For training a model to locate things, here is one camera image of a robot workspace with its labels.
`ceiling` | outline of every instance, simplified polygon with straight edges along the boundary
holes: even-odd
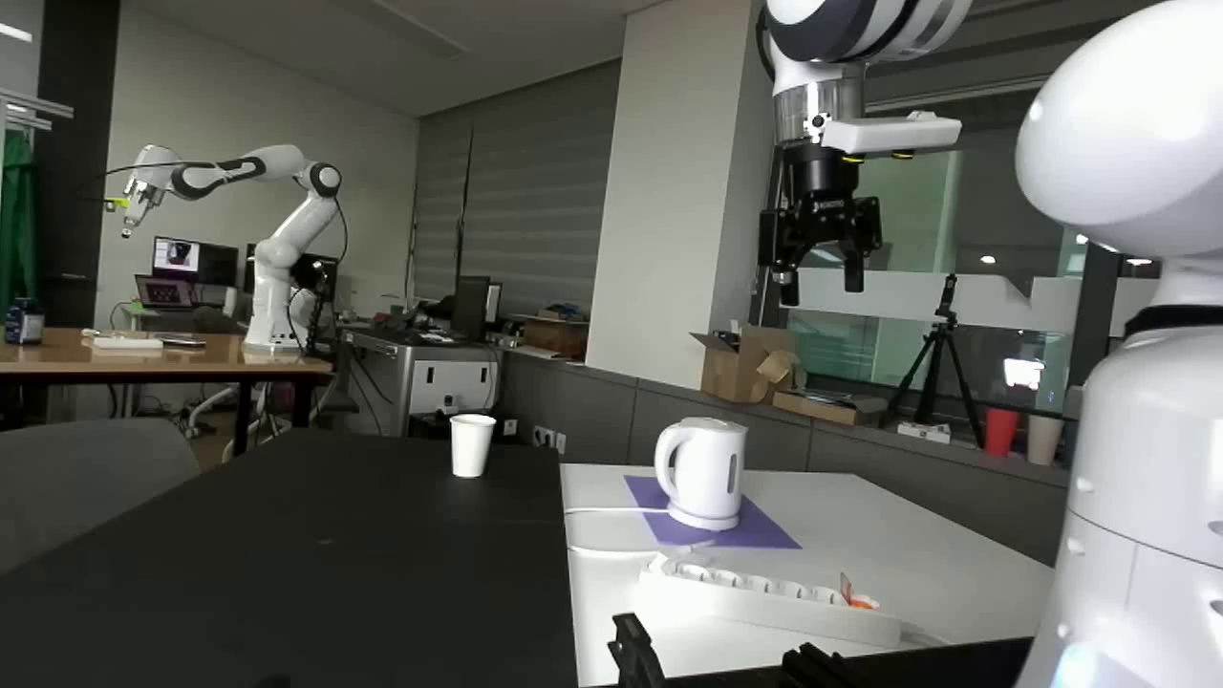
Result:
[[[126,0],[359,100],[431,115],[619,57],[660,0]]]

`camera stand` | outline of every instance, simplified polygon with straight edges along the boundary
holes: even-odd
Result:
[[[975,398],[969,398],[969,391],[967,391],[963,363],[958,363],[958,346],[957,346],[957,323],[958,323],[958,315],[957,315],[953,303],[957,303],[957,273],[947,273],[944,298],[941,298],[941,305],[934,310],[936,319],[934,319],[934,328],[926,333],[926,342],[921,342],[917,360],[910,363],[906,378],[902,378],[899,391],[888,398],[888,408],[882,408],[882,415],[880,415],[880,426],[888,426],[888,425],[902,411],[902,401],[910,398],[921,363],[926,363],[926,387],[921,387],[912,420],[917,420],[917,425],[929,425],[929,420],[934,420],[936,387],[941,387],[941,363],[944,363],[944,352],[953,352],[957,387],[958,387],[958,401],[963,401],[969,434],[980,440],[980,445],[987,445],[987,430],[981,430],[981,420],[980,420],[980,411],[975,411]]]

